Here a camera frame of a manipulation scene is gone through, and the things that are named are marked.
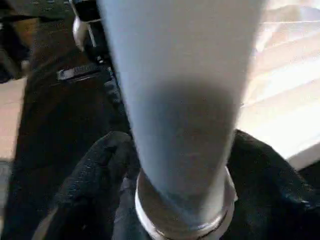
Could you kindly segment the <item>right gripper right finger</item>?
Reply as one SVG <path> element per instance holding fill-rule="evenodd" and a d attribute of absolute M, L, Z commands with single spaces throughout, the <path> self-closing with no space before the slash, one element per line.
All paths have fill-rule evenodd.
<path fill-rule="evenodd" d="M 236 130 L 227 167 L 238 199 L 226 239 L 320 238 L 320 192 L 270 145 Z"/>

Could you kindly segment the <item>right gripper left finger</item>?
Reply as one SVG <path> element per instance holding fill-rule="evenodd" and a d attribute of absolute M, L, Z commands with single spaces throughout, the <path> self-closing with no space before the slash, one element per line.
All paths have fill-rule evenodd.
<path fill-rule="evenodd" d="M 120 188 L 135 160 L 127 133 L 111 131 L 98 139 L 60 186 L 32 239 L 112 239 Z"/>

